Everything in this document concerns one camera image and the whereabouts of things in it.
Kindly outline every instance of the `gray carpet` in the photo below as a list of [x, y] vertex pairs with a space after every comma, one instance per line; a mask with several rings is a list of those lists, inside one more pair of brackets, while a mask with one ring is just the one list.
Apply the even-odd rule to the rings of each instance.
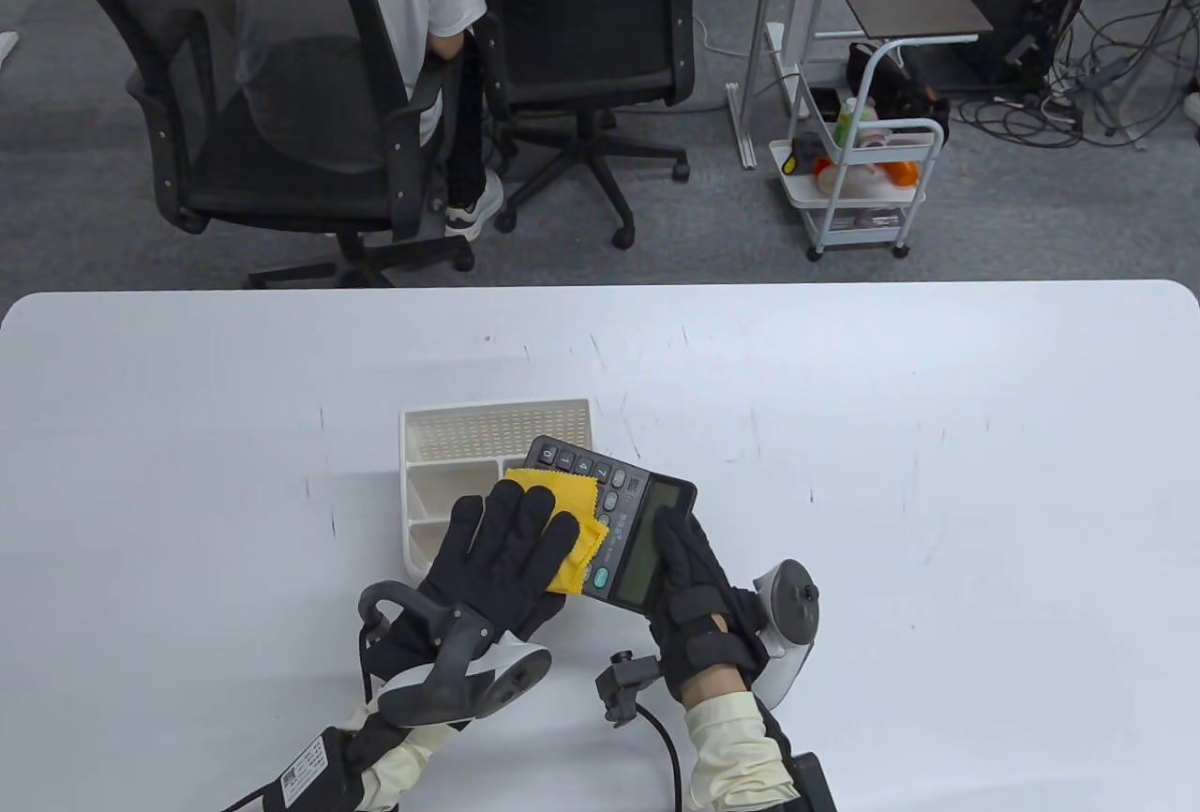
[[[1163, 0], [1088, 0], [1094, 19]], [[775, 0], [781, 7], [784, 0]], [[745, 49], [754, 0], [697, 0], [715, 46]], [[840, 12], [833, 10], [830, 23]], [[150, 193], [146, 136], [124, 92], [132, 62], [92, 0], [0, 0], [0, 31], [22, 41], [0, 71], [0, 313], [34, 290], [222, 289], [245, 271], [331, 249], [323, 237], [214, 224], [192, 237], [167, 225]], [[769, 62], [763, 80], [770, 78]], [[724, 98], [740, 59], [697, 46], [686, 106]], [[1170, 89], [1153, 71], [1132, 114]], [[755, 133], [786, 134], [776, 89], [760, 97]], [[1024, 277], [1170, 277], [1200, 289], [1200, 148], [1177, 116], [1148, 149], [1033, 151], [967, 127], [953, 131], [907, 260], [878, 249], [804, 258], [805, 239], [766, 166], [742, 170], [724, 113], [623, 114], [631, 136], [686, 144], [692, 179], [670, 166], [617, 161], [638, 215], [637, 245], [608, 246], [616, 217], [584, 173], [522, 211], [514, 234], [485, 229], [470, 275], [450, 267], [401, 284], [970, 281]], [[510, 181], [540, 156], [524, 149]]]

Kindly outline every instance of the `hand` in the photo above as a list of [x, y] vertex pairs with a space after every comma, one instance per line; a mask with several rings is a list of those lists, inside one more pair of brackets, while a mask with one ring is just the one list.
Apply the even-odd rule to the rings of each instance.
[[[498, 482], [486, 504], [463, 497], [418, 590], [442, 606], [472, 607], [492, 622], [494, 639], [509, 631], [527, 640], [566, 602], [546, 588], [575, 547], [580, 524], [566, 515], [551, 521], [553, 509], [554, 495], [545, 487], [526, 493], [512, 481]], [[364, 667], [391, 680], [434, 656], [424, 624], [401, 615], [383, 640], [364, 651]]]
[[[666, 571], [647, 616], [671, 696], [683, 700], [690, 680], [719, 667], [732, 667], [743, 684], [752, 682], [768, 660], [758, 639], [762, 620], [755, 595], [730, 585], [694, 517], [660, 509], [654, 539]], [[722, 687], [732, 687], [728, 675], [728, 670], [721, 675]], [[700, 702], [695, 691], [689, 691], [689, 699]]]

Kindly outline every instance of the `white plastic organizer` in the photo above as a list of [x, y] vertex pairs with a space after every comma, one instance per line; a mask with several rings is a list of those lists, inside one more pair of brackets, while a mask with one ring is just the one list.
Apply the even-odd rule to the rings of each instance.
[[546, 434], [592, 449], [587, 399], [455, 405], [400, 416], [401, 523], [404, 566], [424, 578], [450, 522], [455, 500], [487, 495], [505, 470], [524, 464]]

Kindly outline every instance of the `black mesh office chair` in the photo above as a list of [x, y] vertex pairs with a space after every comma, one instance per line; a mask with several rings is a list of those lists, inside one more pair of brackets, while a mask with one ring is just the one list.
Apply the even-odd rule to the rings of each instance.
[[[403, 264], [474, 266], [462, 236], [364, 247], [368, 230], [415, 237], [426, 204], [444, 200], [457, 84], [455, 66], [427, 59], [408, 98], [376, 0], [97, 1], [137, 62], [127, 89], [170, 224], [337, 236], [341, 259], [253, 272], [248, 285], [389, 285], [383, 269]], [[442, 124], [421, 146], [420, 113], [439, 88]]]
[[509, 197], [508, 211], [497, 217], [499, 230], [512, 230], [524, 200], [583, 163], [620, 216], [613, 246], [634, 245], [634, 212], [606, 157], [673, 160], [673, 178], [686, 181], [688, 152], [605, 134], [600, 125], [617, 106], [660, 100], [673, 106], [691, 95], [691, 5], [692, 0], [487, 0], [488, 13], [475, 24], [475, 35], [492, 113], [502, 121], [535, 110], [566, 110], [576, 118], [574, 136], [506, 127], [505, 138], [560, 152]]

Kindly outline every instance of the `perforated panel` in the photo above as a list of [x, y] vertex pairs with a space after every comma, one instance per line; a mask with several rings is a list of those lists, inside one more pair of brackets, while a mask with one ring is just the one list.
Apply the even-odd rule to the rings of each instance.
[[586, 399], [476, 405], [406, 416], [407, 462], [524, 456], [546, 434], [592, 449]]

